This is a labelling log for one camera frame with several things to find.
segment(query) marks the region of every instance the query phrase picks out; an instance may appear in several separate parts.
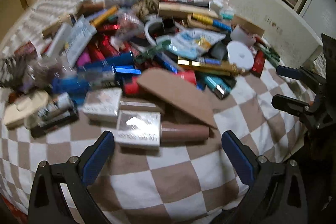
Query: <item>blue gripper pad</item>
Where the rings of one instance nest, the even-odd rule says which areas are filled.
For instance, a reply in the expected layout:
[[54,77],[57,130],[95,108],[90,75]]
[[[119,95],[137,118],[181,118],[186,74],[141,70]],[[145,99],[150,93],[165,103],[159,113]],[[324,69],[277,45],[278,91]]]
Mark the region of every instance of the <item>blue gripper pad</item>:
[[253,151],[248,146],[243,145],[231,130],[223,133],[222,147],[241,182],[251,187],[258,169]]
[[95,182],[107,158],[114,152],[114,137],[110,131],[104,131],[98,140],[88,146],[80,156],[79,175],[85,186]]
[[284,66],[278,66],[276,69],[277,75],[300,80],[302,73],[298,69],[288,68]]

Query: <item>plastic bag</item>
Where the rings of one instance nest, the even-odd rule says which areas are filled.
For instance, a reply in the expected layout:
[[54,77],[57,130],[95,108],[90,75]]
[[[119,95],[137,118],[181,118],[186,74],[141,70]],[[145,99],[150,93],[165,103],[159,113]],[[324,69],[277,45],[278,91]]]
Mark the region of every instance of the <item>plastic bag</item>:
[[144,31],[143,23],[131,12],[118,15],[118,25],[120,25],[120,29],[117,30],[115,38],[120,43],[127,41]]
[[32,60],[27,65],[21,91],[28,93],[29,90],[35,86],[43,89],[48,86],[55,77],[65,78],[76,74],[76,70],[69,66],[65,55],[57,58],[45,56],[39,60]]
[[[174,37],[170,37],[169,51],[178,56],[194,60],[208,52],[213,45],[224,39],[225,36],[203,29],[185,29]],[[167,40],[167,36],[158,37],[156,41],[159,43],[162,39]]]

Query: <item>clear plastic package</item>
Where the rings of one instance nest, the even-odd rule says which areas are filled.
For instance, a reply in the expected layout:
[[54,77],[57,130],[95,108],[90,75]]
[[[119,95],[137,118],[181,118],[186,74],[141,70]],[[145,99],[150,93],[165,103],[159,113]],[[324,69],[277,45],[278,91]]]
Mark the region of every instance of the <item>clear plastic package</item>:
[[125,147],[158,149],[161,135],[160,112],[121,110],[114,139]]
[[44,56],[38,60],[32,60],[26,68],[23,76],[23,86],[21,91],[28,93],[33,87],[40,89],[48,86],[51,81],[57,78],[71,77],[77,74],[77,71],[72,69],[66,56],[57,58],[49,58]]
[[119,14],[118,25],[120,25],[120,29],[117,30],[115,38],[120,42],[129,40],[144,32],[143,23],[131,12]]
[[[171,45],[168,50],[180,57],[194,60],[208,52],[213,45],[224,39],[225,36],[203,29],[185,29],[170,37]],[[157,37],[156,41],[159,43],[162,39],[167,40],[168,37]]]

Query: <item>checkered blanket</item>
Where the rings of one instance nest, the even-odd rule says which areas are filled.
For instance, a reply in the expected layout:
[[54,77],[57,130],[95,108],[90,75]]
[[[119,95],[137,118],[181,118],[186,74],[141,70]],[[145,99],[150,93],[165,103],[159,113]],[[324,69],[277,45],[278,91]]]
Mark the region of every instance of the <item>checkered blanket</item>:
[[[38,33],[62,12],[72,12],[79,0],[41,0],[15,29],[10,52],[31,40],[40,49]],[[298,81],[276,75],[268,61],[261,78],[239,76],[230,96],[219,100],[206,90],[218,131],[204,144],[183,143],[160,147],[159,153],[121,149],[107,160],[89,192],[112,223],[190,223],[218,208],[233,207],[246,192],[221,149],[221,133],[232,130],[256,155],[280,162],[303,133],[296,117],[274,109],[272,96],[283,94],[309,102],[313,93]],[[0,90],[3,111],[7,90]],[[24,213],[38,163],[61,163],[80,155],[104,130],[81,113],[80,120],[34,140],[24,127],[1,127],[0,193]],[[76,221],[82,222],[66,185],[62,189]]]

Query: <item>gold tube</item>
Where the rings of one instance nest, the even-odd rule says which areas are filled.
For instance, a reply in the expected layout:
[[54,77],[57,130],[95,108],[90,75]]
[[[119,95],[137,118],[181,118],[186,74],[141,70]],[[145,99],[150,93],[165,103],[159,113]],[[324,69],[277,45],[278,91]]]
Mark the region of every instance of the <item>gold tube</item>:
[[113,14],[115,14],[118,11],[118,8],[116,6],[113,6],[112,8],[108,9],[105,13],[97,17],[96,19],[91,21],[91,25],[95,28],[97,28],[99,25],[101,25],[107,18]]

